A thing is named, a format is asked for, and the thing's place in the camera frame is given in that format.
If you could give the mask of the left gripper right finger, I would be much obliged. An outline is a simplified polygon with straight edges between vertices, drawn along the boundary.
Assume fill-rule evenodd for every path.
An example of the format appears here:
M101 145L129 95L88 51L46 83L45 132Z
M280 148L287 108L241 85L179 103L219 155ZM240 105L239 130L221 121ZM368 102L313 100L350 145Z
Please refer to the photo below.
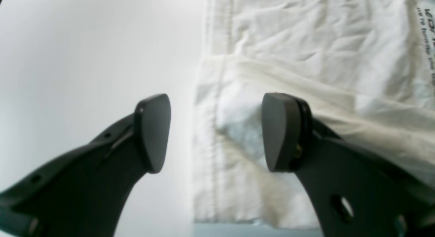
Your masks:
M261 125L268 169L297 176L325 237L434 236L434 189L345 141L305 100L264 94Z

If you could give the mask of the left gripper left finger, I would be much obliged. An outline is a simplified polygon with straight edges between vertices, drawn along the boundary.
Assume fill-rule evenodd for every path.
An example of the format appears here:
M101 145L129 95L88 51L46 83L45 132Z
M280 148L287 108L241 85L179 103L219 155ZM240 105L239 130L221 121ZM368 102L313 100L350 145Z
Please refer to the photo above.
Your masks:
M171 123L167 94L140 101L89 144L3 191L1 231L17 237L113 237L135 184L162 170Z

